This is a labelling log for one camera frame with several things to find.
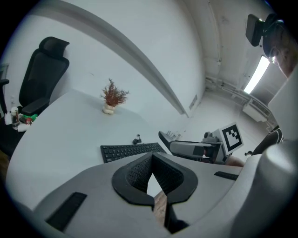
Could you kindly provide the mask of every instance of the black rubber pad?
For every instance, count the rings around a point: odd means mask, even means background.
[[[74,192],[47,219],[46,222],[57,230],[63,231],[85,200],[86,196],[87,195],[84,193]]]
[[[231,179],[234,181],[236,181],[236,179],[238,178],[238,175],[236,175],[236,174],[225,173],[225,172],[221,172],[221,171],[216,172],[214,175],[225,178],[225,179]]]

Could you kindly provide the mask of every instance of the device on desk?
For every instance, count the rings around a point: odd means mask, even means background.
[[[122,159],[128,156],[148,153],[163,152],[163,148],[158,143],[148,143],[141,145],[102,145],[102,158],[105,163]]]
[[[211,164],[224,164],[235,150],[243,146],[236,122],[206,132],[202,142],[174,141],[163,132],[158,135],[173,155]]]

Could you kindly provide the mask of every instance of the fluorescent light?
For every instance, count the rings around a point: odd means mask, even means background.
[[[270,64],[270,61],[262,56],[259,65],[257,66],[257,69],[255,73],[253,74],[251,80],[249,81],[248,85],[244,89],[244,92],[250,94],[251,91],[255,88],[257,83],[260,81],[262,78],[263,74],[265,73],[266,69],[268,68]]]

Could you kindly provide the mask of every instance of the black office chair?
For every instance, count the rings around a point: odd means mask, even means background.
[[[49,105],[51,94],[69,66],[68,59],[63,57],[65,47],[69,42],[55,37],[46,37],[30,59],[19,94],[19,112],[32,116],[40,114]],[[3,86],[9,80],[0,80],[0,105],[7,113],[4,101]],[[12,156],[24,132],[14,130],[11,125],[5,125],[4,118],[0,120],[0,150],[9,157]]]

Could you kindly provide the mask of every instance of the bottle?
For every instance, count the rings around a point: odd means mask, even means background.
[[[18,126],[20,124],[19,121],[19,109],[17,107],[13,107],[11,109],[11,124],[13,126],[13,129],[17,130]]]

